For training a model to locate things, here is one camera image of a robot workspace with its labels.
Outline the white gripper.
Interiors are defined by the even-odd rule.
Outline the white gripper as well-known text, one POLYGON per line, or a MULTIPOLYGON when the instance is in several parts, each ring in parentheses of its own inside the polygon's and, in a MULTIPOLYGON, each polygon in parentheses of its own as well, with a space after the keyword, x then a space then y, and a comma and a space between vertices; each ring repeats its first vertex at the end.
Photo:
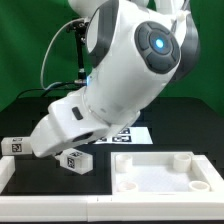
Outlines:
POLYGON ((88 111, 82 93, 71 93, 49 105, 48 114, 30 135, 30 143, 37 157, 46 157, 96 141, 108 129, 88 111))

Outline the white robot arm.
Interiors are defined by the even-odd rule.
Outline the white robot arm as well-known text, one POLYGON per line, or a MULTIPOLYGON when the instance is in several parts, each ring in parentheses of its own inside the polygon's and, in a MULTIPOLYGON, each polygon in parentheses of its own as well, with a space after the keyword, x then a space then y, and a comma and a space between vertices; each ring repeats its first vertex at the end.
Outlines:
POLYGON ((68 0, 88 23, 92 62, 87 85, 48 107, 30 136, 38 157, 100 138, 132 125, 171 82, 195 66, 200 42, 190 0, 68 0))

